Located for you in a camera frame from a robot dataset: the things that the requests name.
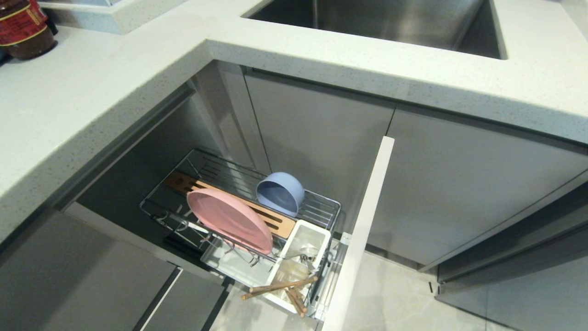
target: kitchen counter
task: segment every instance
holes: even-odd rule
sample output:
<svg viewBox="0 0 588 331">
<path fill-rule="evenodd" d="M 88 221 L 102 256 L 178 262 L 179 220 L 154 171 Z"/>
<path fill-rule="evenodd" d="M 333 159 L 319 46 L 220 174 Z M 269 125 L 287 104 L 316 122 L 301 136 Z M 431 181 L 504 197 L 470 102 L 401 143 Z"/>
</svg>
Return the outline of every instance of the kitchen counter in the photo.
<svg viewBox="0 0 588 331">
<path fill-rule="evenodd" d="M 124 36 L 60 27 L 0 67 L 0 241 L 213 59 L 588 143 L 588 42 L 557 2 L 493 1 L 506 60 L 240 17 L 267 2 L 190 0 Z"/>
</svg>

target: sauce bottle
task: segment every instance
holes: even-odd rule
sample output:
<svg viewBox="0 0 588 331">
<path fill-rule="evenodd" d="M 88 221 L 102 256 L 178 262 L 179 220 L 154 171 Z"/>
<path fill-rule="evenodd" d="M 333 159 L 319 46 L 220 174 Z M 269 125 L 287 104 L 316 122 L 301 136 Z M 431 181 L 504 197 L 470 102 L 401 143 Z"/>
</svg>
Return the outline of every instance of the sauce bottle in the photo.
<svg viewBox="0 0 588 331">
<path fill-rule="evenodd" d="M 0 0 L 0 47 L 17 59 L 32 59 L 50 51 L 56 42 L 36 3 Z"/>
</svg>

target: blue bowl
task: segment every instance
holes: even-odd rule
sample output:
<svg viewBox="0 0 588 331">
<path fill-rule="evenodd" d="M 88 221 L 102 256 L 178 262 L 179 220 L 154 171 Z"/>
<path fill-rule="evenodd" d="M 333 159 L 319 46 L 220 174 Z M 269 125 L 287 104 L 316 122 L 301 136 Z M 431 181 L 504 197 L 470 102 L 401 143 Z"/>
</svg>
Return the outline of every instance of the blue bowl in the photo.
<svg viewBox="0 0 588 331">
<path fill-rule="evenodd" d="M 302 184 L 288 173 L 273 173 L 257 185 L 259 203 L 289 216 L 296 216 L 304 200 Z"/>
</svg>

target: pink plate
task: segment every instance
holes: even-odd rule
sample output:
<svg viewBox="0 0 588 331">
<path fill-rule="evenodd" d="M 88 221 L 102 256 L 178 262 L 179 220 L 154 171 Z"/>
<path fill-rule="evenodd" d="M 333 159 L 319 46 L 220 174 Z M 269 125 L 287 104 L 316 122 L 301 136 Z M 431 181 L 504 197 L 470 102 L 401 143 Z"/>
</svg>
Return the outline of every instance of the pink plate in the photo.
<svg viewBox="0 0 588 331">
<path fill-rule="evenodd" d="M 188 193 L 187 199 L 192 212 L 210 229 L 263 254 L 271 253 L 273 241 L 268 226 L 234 196 L 200 188 Z"/>
</svg>

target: sink basin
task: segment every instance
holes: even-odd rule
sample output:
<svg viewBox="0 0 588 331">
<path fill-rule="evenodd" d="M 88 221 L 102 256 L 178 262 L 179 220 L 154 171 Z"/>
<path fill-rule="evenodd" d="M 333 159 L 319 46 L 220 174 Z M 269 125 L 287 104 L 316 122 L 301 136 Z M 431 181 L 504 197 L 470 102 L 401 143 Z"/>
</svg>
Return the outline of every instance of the sink basin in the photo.
<svg viewBox="0 0 588 331">
<path fill-rule="evenodd" d="M 504 58 L 489 0 L 274 0 L 249 18 Z"/>
</svg>

